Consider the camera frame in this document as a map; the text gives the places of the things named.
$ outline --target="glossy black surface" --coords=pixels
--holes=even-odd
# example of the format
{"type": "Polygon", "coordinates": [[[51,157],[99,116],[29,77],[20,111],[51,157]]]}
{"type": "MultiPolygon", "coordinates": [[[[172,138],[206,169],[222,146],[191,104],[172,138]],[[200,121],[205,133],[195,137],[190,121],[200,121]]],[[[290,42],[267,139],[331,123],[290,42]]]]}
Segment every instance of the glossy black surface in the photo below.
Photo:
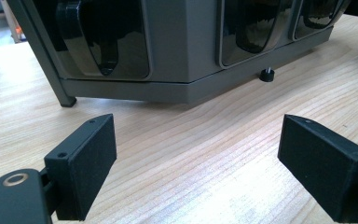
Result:
{"type": "Polygon", "coordinates": [[[333,25],[349,2],[348,0],[303,0],[295,38],[311,35],[333,25]]]}
{"type": "Polygon", "coordinates": [[[275,47],[292,1],[222,0],[221,63],[238,63],[275,47]]]}
{"type": "Polygon", "coordinates": [[[66,77],[140,79],[149,74],[141,0],[34,0],[34,4],[66,77]]]}

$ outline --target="wood grain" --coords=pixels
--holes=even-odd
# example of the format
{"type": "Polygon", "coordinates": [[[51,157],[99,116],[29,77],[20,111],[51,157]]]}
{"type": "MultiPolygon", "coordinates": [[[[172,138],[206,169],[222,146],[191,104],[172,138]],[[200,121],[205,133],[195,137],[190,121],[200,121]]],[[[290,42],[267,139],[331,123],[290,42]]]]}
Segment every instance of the wood grain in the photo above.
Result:
{"type": "Polygon", "coordinates": [[[113,113],[118,159],[85,223],[333,223],[277,151],[286,113],[358,144],[358,18],[275,72],[199,105],[78,98],[62,108],[28,44],[0,48],[0,176],[42,169],[84,121],[113,113]]]}

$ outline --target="black clamp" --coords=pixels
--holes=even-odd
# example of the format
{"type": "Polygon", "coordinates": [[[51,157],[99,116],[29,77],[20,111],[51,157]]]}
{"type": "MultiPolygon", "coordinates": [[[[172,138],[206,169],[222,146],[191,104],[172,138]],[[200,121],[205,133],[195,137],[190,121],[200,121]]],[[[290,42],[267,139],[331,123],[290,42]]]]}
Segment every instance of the black clamp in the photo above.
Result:
{"type": "Polygon", "coordinates": [[[358,223],[358,145],[285,115],[278,158],[335,222],[358,223]]]}
{"type": "Polygon", "coordinates": [[[38,172],[0,177],[0,223],[84,220],[117,158],[112,115],[90,119],[45,157],[38,172]]]}

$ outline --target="gray metal housing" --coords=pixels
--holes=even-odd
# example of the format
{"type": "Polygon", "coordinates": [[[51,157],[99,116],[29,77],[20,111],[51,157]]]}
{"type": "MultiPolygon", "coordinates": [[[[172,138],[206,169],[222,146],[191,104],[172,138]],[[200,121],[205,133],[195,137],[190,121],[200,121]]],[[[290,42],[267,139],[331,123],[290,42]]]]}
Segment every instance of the gray metal housing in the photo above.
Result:
{"type": "Polygon", "coordinates": [[[142,1],[151,69],[146,78],[126,80],[65,72],[33,0],[8,0],[62,106],[72,106],[76,97],[194,103],[234,88],[267,67],[295,59],[327,41],[333,29],[329,26],[294,40],[289,33],[298,13],[292,10],[275,49],[225,68],[216,60],[221,1],[142,1]]]}

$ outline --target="table surface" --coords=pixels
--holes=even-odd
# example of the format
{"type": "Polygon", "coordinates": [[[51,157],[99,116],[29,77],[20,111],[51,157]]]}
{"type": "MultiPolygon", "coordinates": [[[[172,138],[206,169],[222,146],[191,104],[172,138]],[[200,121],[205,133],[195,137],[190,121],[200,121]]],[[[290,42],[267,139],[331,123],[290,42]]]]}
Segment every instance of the table surface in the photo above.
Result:
{"type": "Polygon", "coordinates": [[[358,144],[358,18],[343,16],[328,42],[275,72],[199,105],[62,108],[29,45],[2,47],[0,176],[41,170],[84,121],[112,113],[118,158],[85,223],[332,223],[277,152],[284,114],[358,144]]]}

